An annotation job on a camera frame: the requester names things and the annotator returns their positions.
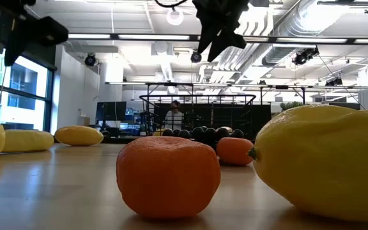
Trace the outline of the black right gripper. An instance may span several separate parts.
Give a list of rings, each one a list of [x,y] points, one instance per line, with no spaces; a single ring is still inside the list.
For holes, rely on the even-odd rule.
[[[192,3],[197,10],[196,17],[201,23],[197,51],[203,53],[211,43],[208,62],[212,62],[228,47],[246,47],[243,36],[233,31],[240,25],[238,20],[241,14],[249,9],[249,0],[192,0]]]

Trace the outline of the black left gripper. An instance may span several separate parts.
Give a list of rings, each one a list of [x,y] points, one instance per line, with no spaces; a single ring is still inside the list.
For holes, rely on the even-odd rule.
[[[39,17],[30,12],[31,4],[0,4],[0,35],[7,35],[20,26],[28,26],[28,38],[41,45],[57,45],[68,39],[68,29],[52,17]],[[12,33],[7,41],[4,65],[12,66],[24,52],[27,38]]]

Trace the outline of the dark grape bunch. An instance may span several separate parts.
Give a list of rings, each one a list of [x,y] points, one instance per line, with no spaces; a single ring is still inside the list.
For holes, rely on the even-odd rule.
[[[153,136],[173,136],[181,137],[184,139],[190,139],[191,141],[201,142],[212,147],[214,150],[217,149],[219,140],[225,137],[244,138],[245,135],[242,130],[233,130],[230,127],[222,126],[220,128],[207,128],[206,126],[198,126],[193,130],[180,130],[162,128],[153,133]]]

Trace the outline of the yellow banana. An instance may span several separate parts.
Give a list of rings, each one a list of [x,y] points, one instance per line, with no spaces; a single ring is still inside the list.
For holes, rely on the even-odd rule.
[[[39,130],[5,130],[2,153],[45,151],[54,144],[52,134]]]

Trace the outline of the yellow-orange mango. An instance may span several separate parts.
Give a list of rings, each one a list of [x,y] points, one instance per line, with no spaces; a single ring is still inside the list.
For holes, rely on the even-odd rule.
[[[92,146],[104,139],[104,135],[95,128],[78,125],[64,126],[56,130],[54,137],[58,142],[71,146]]]

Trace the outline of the small red-orange tangerine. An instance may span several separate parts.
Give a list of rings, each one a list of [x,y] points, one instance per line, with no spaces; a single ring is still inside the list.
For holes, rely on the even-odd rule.
[[[253,161],[249,156],[253,147],[247,139],[224,137],[217,144],[217,155],[226,164],[248,165]]]

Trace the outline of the orange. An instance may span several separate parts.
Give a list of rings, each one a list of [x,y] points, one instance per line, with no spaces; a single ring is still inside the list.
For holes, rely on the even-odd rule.
[[[212,147],[180,137],[148,136],[125,145],[116,160],[116,181],[125,204],[151,219],[192,217],[220,185]]]

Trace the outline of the large window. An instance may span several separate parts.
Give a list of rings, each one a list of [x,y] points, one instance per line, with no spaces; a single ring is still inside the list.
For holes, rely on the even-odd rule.
[[[6,129],[50,130],[53,71],[28,57],[4,65],[0,54],[0,124]]]

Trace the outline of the overhead light bar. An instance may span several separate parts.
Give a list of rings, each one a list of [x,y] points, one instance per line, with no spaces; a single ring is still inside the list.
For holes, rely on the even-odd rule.
[[[70,33],[69,40],[126,40],[126,41],[177,41],[199,42],[196,34],[94,34]],[[368,45],[368,38],[332,37],[285,37],[285,36],[244,36],[247,43],[314,44],[314,45]]]

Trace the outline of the person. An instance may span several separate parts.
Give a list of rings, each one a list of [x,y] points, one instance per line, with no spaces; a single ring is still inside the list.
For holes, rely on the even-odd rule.
[[[171,103],[171,108],[165,115],[164,127],[171,130],[181,129],[183,113],[180,112],[180,103],[175,100]]]

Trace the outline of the black room divider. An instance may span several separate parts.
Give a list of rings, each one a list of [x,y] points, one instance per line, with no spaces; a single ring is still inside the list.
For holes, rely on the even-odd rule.
[[[260,129],[272,118],[270,105],[252,105],[250,117],[250,133],[252,139],[255,139]]]

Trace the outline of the potted green plant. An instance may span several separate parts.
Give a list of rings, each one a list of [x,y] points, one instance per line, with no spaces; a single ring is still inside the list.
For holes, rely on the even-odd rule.
[[[292,108],[299,107],[302,105],[303,105],[302,102],[287,102],[287,103],[281,103],[280,108],[282,109],[282,111],[286,111],[288,109],[292,109]]]

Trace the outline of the black computer monitor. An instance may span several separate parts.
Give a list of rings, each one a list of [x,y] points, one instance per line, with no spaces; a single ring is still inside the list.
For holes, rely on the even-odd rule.
[[[98,102],[96,120],[123,121],[126,117],[126,102]]]

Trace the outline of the silver ventilation duct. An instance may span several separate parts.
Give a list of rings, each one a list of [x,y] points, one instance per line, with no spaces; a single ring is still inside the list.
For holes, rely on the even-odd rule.
[[[345,6],[320,5],[318,1],[326,0],[301,0],[275,29],[273,35],[317,36],[348,10]]]

